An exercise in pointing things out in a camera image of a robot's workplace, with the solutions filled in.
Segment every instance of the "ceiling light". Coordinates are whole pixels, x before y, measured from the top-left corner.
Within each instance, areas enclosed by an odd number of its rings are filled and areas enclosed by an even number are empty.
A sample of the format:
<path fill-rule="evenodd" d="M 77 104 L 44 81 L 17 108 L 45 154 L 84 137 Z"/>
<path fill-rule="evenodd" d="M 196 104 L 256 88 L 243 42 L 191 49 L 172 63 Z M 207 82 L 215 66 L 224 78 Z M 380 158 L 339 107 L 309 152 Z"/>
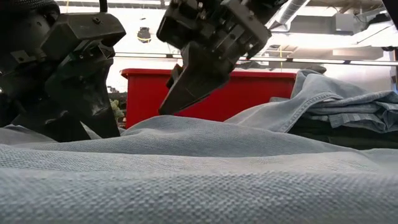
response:
<path fill-rule="evenodd" d="M 253 57 L 250 58 L 250 61 L 258 61 L 258 62 L 286 62 L 287 58 L 278 58 L 278 57 Z"/>
<path fill-rule="evenodd" d="M 302 63 L 335 63 L 342 64 L 344 60 L 330 60 L 330 59 L 306 59 L 306 58 L 295 58 L 293 62 L 302 62 Z"/>
<path fill-rule="evenodd" d="M 375 65 L 375 66 L 398 66 L 398 62 L 387 62 L 387 61 L 351 61 L 351 65 Z"/>
<path fill-rule="evenodd" d="M 166 58 L 166 54 L 136 54 L 136 53 L 116 53 L 115 57 L 135 57 L 135 58 Z"/>

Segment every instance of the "robotic arm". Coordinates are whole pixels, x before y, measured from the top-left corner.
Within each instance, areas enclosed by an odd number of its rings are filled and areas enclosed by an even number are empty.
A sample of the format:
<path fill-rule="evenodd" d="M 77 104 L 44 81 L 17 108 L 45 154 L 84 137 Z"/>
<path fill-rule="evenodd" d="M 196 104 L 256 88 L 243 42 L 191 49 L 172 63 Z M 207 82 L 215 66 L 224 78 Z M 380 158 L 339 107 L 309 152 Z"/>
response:
<path fill-rule="evenodd" d="M 172 0 L 157 36 L 181 50 L 161 114 L 176 113 L 229 79 L 271 36 L 264 24 L 287 0 Z M 56 141 L 119 136 L 105 81 L 126 32 L 101 12 L 61 14 L 53 0 L 0 1 L 0 127 L 21 125 Z"/>
<path fill-rule="evenodd" d="M 174 114 L 223 86 L 240 57 L 255 56 L 271 32 L 264 26 L 287 0 L 172 0 L 157 36 L 181 50 L 160 114 Z"/>

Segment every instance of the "screw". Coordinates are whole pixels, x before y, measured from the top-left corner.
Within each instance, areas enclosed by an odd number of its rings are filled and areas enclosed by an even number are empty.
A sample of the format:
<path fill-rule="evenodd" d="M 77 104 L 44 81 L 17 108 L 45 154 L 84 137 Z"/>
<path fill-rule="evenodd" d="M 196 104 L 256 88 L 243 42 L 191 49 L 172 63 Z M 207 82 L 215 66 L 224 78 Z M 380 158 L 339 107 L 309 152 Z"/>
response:
<path fill-rule="evenodd" d="M 93 17 L 93 22 L 94 22 L 95 24 L 100 24 L 100 23 L 101 23 L 101 20 L 98 19 L 97 17 Z"/>
<path fill-rule="evenodd" d="M 252 44 L 246 44 L 245 49 L 247 51 L 249 51 L 250 49 L 252 49 L 254 46 Z"/>
<path fill-rule="evenodd" d="M 206 19 L 206 12 L 205 11 L 201 12 L 199 18 L 205 20 Z"/>

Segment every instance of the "red bin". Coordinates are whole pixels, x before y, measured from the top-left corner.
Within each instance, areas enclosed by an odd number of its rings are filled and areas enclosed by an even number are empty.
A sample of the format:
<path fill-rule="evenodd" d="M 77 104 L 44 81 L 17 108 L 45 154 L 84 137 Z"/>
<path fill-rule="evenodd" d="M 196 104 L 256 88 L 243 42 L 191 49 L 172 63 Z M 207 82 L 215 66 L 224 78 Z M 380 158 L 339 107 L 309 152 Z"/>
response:
<path fill-rule="evenodd" d="M 169 89 L 171 70 L 128 68 L 121 75 L 128 79 L 126 127 L 157 116 Z M 223 88 L 177 116 L 225 121 L 250 107 L 267 103 L 273 96 L 289 98 L 295 73 L 232 72 Z"/>

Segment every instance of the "cloth texture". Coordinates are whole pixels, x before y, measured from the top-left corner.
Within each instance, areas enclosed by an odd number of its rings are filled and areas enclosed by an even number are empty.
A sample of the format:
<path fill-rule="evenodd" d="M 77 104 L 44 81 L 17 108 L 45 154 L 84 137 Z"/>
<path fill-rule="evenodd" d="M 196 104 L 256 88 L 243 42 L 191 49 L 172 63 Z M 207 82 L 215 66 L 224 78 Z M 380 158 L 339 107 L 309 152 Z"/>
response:
<path fill-rule="evenodd" d="M 273 98 L 271 101 L 243 111 L 226 122 L 286 133 L 300 117 L 305 117 L 327 121 L 332 128 L 343 125 L 378 133 L 398 130 L 397 93 L 373 93 L 311 70 L 297 73 L 290 99 Z"/>
<path fill-rule="evenodd" d="M 300 118 L 289 133 L 358 150 L 398 149 L 398 131 L 381 134 L 364 128 L 346 126 L 332 128 L 328 122 Z"/>
<path fill-rule="evenodd" d="M 119 138 L 66 143 L 1 128 L 0 223 L 396 223 L 396 149 L 285 133 L 309 105 L 358 88 L 312 80 L 302 90 L 317 84 L 318 94 L 228 123 L 158 116 Z"/>

